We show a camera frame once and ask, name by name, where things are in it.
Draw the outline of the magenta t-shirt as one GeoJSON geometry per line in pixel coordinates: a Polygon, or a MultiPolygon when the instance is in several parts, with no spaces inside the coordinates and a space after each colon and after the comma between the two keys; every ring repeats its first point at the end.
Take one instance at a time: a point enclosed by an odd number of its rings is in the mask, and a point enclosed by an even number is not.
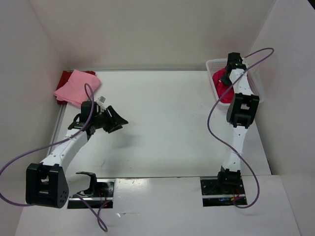
{"type": "MultiPolygon", "coordinates": [[[[216,88],[217,91],[217,95],[220,98],[225,91],[229,88],[229,86],[226,86],[224,83],[221,82],[221,77],[224,75],[225,73],[225,69],[221,69],[217,72],[215,72],[212,76],[213,82],[214,82],[214,86],[216,88]]],[[[232,102],[234,97],[234,90],[233,88],[231,88],[228,93],[224,96],[224,98],[221,100],[221,103],[223,104],[229,104],[232,102]]]]}

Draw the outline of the light pink t-shirt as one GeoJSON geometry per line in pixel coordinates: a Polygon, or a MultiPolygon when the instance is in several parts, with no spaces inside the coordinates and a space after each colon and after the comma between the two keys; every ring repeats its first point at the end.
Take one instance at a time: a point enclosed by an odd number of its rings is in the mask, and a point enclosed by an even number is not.
{"type": "Polygon", "coordinates": [[[54,91],[54,96],[80,108],[81,104],[88,100],[84,84],[90,85],[95,92],[100,87],[101,81],[94,71],[73,70],[66,84],[54,91]]]}

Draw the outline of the dark red t-shirt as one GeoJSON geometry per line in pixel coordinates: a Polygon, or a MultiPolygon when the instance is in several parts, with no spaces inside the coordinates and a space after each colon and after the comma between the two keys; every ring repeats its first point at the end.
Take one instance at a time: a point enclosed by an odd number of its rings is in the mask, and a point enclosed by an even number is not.
{"type": "MultiPolygon", "coordinates": [[[[69,80],[71,74],[72,74],[72,71],[63,71],[56,90],[58,90],[59,88],[63,87],[66,84],[66,82],[69,80]]],[[[57,100],[58,105],[66,105],[67,104],[67,101],[59,100],[57,98],[56,98],[56,100],[57,100]]]]}

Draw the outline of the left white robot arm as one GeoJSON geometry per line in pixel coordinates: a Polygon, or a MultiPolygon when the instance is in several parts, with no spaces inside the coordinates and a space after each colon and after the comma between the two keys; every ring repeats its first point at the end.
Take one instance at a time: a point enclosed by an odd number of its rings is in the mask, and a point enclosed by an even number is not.
{"type": "Polygon", "coordinates": [[[40,163],[31,163],[26,170],[26,203],[33,206],[62,208],[68,197],[83,192],[94,196],[98,191],[96,174],[76,172],[66,177],[65,172],[79,150],[89,141],[96,130],[115,132],[128,124],[112,106],[103,109],[96,102],[81,105],[67,129],[61,144],[40,163]]]}

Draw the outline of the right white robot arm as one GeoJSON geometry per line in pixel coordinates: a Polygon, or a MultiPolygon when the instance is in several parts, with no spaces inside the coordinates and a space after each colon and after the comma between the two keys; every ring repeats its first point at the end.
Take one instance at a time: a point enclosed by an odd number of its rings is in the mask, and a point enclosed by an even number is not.
{"type": "Polygon", "coordinates": [[[241,184],[241,159],[245,136],[252,125],[260,102],[252,91],[246,67],[227,66],[222,81],[233,85],[234,96],[228,107],[226,120],[233,131],[232,150],[218,173],[216,188],[221,193],[228,193],[241,184]]]}

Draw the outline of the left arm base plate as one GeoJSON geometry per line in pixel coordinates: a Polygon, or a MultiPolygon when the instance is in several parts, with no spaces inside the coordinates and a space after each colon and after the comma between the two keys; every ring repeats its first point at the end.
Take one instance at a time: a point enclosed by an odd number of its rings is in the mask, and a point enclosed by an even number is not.
{"type": "MultiPolygon", "coordinates": [[[[106,201],[104,208],[113,208],[113,196],[115,179],[98,178],[94,190],[86,189],[78,192],[78,195],[87,202],[92,209],[100,208],[106,201]]],[[[88,208],[79,198],[70,197],[67,209],[88,208]]]]}

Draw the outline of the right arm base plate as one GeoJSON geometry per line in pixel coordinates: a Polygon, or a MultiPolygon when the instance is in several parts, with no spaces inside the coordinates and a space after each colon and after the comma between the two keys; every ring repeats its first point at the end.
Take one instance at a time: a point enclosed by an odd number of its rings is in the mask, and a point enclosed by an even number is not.
{"type": "Polygon", "coordinates": [[[200,179],[204,207],[232,206],[234,201],[240,206],[248,204],[242,180],[239,185],[224,192],[220,190],[217,182],[213,177],[200,179]]]}

